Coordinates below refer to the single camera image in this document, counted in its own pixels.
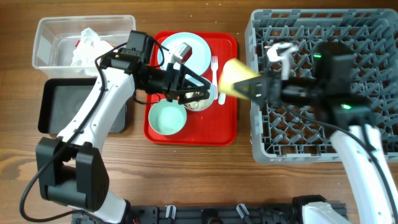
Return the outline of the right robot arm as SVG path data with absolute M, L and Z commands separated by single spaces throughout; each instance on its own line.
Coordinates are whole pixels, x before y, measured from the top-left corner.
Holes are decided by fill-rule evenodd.
M 382 149 L 382 139 L 367 99 L 351 92 L 349 78 L 354 54 L 339 42 L 321 43 L 315 51 L 313 79 L 289 76 L 290 55 L 298 47 L 279 42 L 267 48 L 267 58 L 279 62 L 278 72 L 259 74 L 229 60 L 223 69 L 222 90 L 262 106 L 272 104 L 294 113 L 311 106 L 315 122 L 329 129 L 353 191 L 363 223 L 397 222 L 397 187 Z

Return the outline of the white plastic fork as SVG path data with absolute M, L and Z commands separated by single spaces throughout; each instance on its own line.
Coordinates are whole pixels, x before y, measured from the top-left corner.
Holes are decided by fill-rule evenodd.
M 215 99 L 218 99 L 218 77 L 217 77 L 217 71 L 218 71 L 218 57 L 213 55 L 211 57 L 211 71 L 212 71 L 212 84 L 215 89 Z

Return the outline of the blue bowl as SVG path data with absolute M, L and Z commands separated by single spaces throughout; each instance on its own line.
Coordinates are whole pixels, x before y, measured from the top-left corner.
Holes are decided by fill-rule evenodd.
M 206 78 L 204 78 L 208 83 L 210 83 L 210 89 L 208 90 L 209 98 L 204 99 L 204 100 L 198 100 L 198 101 L 192 101 L 190 103 L 185 103 L 184 107 L 188 110 L 191 111 L 203 111 L 205 109 L 207 109 L 208 107 L 210 107 L 210 105 L 214 102 L 215 100 L 215 89 L 213 84 Z M 192 83 L 198 85 L 198 86 L 203 86 L 202 83 L 200 83 L 198 80 L 192 78 L 192 77 L 188 77 L 188 80 L 191 81 Z M 186 98 L 192 98 L 192 97 L 197 97 L 200 96 L 200 92 L 196 91 L 196 92 L 191 92 L 191 93 L 187 93 Z

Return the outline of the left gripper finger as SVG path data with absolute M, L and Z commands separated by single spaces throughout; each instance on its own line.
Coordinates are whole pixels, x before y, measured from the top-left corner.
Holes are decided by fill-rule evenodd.
M 188 93 L 184 93 L 183 95 L 179 96 L 178 104 L 184 105 L 184 104 L 191 103 L 194 101 L 206 100 L 209 97 L 210 97 L 210 92 L 208 90 L 188 92 Z
M 209 82 L 185 65 L 180 66 L 178 78 L 179 92 L 206 92 L 209 90 Z

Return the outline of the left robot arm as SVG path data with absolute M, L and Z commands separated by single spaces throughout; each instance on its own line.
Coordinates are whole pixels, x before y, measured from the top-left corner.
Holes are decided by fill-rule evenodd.
M 189 103 L 209 97 L 210 82 L 182 65 L 163 70 L 151 65 L 159 43 L 144 32 L 131 31 L 127 42 L 94 60 L 96 83 L 70 123 L 55 138 L 42 138 L 35 150 L 40 196 L 100 223 L 133 223 L 130 203 L 109 189 L 101 157 L 106 137 L 119 110 L 136 90 L 162 94 L 169 102 Z

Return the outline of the white plastic spoon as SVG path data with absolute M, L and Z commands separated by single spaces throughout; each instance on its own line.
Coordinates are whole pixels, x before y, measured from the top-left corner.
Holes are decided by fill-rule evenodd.
M 226 94 L 225 93 L 220 93 L 218 96 L 218 104 L 219 105 L 224 105 L 226 101 Z

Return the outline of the rice and food leftovers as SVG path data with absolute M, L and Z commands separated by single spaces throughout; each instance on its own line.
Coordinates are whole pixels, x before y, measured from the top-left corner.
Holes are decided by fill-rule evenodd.
M 185 104 L 185 107 L 189 110 L 192 111 L 201 111 L 206 109 L 207 107 L 209 107 L 212 104 L 212 99 L 209 97 L 206 100 L 200 100 L 200 101 L 194 101 L 191 103 L 187 103 Z

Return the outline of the white paper waste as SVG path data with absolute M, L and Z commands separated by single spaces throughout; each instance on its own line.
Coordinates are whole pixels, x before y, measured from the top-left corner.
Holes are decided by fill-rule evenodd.
M 80 41 L 73 51 L 72 67 L 83 67 L 82 71 L 89 76 L 98 76 L 95 60 L 115 47 L 105 40 L 91 28 L 81 32 Z

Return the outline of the mint green bowl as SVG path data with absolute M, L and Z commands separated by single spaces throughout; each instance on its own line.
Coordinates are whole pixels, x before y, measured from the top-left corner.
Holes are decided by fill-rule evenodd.
M 177 100 L 160 100 L 149 110 L 148 122 L 158 134 L 170 136 L 183 129 L 187 122 L 187 112 Z

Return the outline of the light blue plate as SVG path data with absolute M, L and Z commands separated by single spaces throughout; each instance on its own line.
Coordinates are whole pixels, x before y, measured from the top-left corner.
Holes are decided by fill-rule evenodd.
M 185 62 L 185 66 L 202 75 L 206 72 L 211 62 L 211 50 L 207 42 L 199 35 L 190 32 L 178 32 L 167 37 L 165 40 L 159 40 L 159 43 L 169 50 L 174 50 L 185 42 L 192 48 L 192 55 Z

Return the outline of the yellow cup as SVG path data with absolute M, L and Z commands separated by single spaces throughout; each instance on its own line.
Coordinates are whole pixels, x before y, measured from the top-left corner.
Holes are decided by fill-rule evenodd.
M 260 74 L 246 66 L 240 60 L 232 58 L 224 64 L 221 71 L 221 75 L 218 80 L 218 91 L 220 93 L 225 93 L 228 96 L 246 100 L 247 97 L 234 89 L 234 84 L 259 76 Z

